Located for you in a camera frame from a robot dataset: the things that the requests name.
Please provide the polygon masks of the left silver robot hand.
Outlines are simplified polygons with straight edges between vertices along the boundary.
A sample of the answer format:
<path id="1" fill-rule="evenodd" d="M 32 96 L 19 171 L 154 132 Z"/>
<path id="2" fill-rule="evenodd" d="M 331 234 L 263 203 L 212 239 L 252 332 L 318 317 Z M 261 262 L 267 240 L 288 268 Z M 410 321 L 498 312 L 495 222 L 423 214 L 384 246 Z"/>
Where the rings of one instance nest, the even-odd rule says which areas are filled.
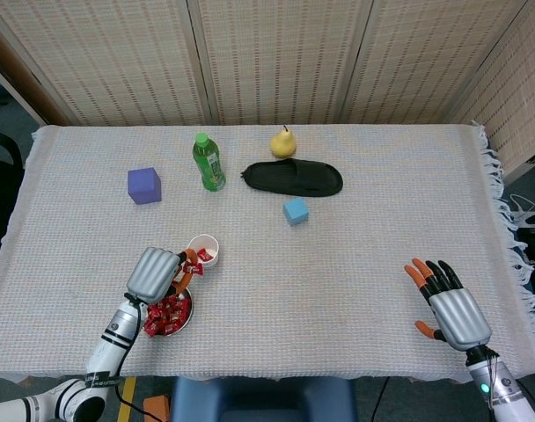
<path id="1" fill-rule="evenodd" d="M 148 247 L 129 277 L 125 297 L 132 303 L 159 302 L 186 261 L 193 265 L 198 263 L 194 250 L 186 249 L 176 254 L 162 248 Z"/>

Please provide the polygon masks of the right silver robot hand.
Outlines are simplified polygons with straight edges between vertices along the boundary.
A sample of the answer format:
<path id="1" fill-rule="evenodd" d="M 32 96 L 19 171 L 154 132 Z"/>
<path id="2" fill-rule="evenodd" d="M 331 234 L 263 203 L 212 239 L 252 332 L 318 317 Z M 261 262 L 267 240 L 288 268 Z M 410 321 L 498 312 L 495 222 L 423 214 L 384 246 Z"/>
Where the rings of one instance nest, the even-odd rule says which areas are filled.
<path id="1" fill-rule="evenodd" d="M 405 272 L 429 305 L 438 327 L 423 321 L 414 323 L 425 337 L 449 344 L 467 352 L 486 346 L 492 329 L 470 291 L 464 288 L 455 271 L 444 261 L 412 259 Z"/>

